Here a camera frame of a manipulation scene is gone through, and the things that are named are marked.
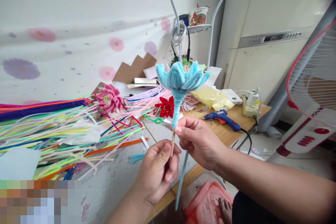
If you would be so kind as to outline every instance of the cup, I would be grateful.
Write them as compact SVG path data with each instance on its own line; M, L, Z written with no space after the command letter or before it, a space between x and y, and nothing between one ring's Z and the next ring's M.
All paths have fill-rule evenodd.
M189 12L189 26L205 25L208 7L198 7Z

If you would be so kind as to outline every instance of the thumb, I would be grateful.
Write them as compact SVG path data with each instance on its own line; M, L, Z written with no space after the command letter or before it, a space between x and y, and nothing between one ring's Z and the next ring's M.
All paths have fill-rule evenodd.
M172 146L166 143L160 153L155 157L154 162L160 167L164 167L169 160L170 154L172 152Z
M180 137L180 139L184 138L190 142L195 142L195 140L199 137L195 130L186 127L176 126L174 132Z

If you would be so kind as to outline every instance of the hand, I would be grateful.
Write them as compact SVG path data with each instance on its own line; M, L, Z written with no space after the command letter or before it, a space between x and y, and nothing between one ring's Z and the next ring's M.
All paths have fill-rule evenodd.
M139 174L133 185L133 192L143 203L153 206L164 196L169 185L178 176L179 154L181 150L174 145L174 154L169 169L165 165L172 152L172 144L168 139L159 141L151 146L140 167Z
M181 148L188 150L197 163L207 170L215 168L225 146L204 121L182 117L174 131L180 138Z

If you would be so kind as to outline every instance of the yellow paper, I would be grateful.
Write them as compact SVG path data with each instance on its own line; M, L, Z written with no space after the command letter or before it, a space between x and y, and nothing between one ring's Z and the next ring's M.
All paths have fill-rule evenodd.
M225 92L221 92L206 85L192 92L192 95L209 109L213 107L216 111L222 109L229 110L234 106L234 103L226 98Z

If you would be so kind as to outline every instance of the glue gun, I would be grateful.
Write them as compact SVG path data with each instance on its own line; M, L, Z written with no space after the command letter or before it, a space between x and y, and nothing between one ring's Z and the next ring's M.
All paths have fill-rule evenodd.
M238 123L227 117L228 112L226 110L215 111L205 115L203 119L205 120L214 120L217 119L221 124L227 123L235 132L241 130L241 127Z

